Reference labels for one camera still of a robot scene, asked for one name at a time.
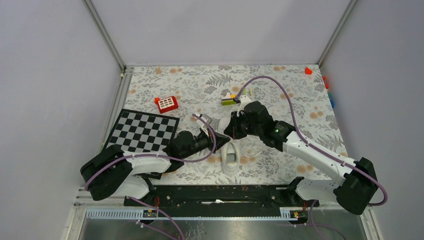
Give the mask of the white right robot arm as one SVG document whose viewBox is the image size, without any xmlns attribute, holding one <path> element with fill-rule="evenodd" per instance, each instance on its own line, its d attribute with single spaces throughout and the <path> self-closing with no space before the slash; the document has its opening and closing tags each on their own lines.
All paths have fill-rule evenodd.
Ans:
<svg viewBox="0 0 424 240">
<path fill-rule="evenodd" d="M 218 130 L 234 140 L 256 136 L 266 146 L 297 157 L 329 177 L 328 180 L 296 177 L 286 193 L 287 201 L 293 206 L 305 200 L 319 200 L 338 203 L 351 214 L 361 215 L 378 190 L 376 171 L 369 159 L 344 157 L 307 140 L 293 125 L 274 120 L 258 101 L 222 118 Z"/>
</svg>

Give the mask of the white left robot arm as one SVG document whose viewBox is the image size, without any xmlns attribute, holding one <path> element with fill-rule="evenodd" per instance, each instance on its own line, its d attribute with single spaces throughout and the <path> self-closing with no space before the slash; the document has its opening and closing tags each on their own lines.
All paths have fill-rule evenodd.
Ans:
<svg viewBox="0 0 424 240">
<path fill-rule="evenodd" d="M 229 136 L 215 131 L 201 131 L 194 136 L 184 130 L 158 152 L 128 152 L 113 144 L 81 167 L 84 188 L 94 201 L 116 194 L 135 197 L 142 205 L 148 206 L 154 202 L 155 192 L 146 180 L 138 179 L 137 175 L 173 172 L 182 166 L 186 158 L 205 149 L 213 154 L 229 141 Z"/>
</svg>

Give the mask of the white sneaker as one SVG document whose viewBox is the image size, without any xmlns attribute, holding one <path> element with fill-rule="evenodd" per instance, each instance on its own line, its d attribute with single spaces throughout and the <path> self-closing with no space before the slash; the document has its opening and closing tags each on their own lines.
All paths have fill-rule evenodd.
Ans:
<svg viewBox="0 0 424 240">
<path fill-rule="evenodd" d="M 222 172 L 228 176 L 235 175 L 242 164 L 253 162 L 262 150 L 262 146 L 252 144 L 242 148 L 239 140 L 230 138 L 230 141 L 220 148 Z"/>
</svg>

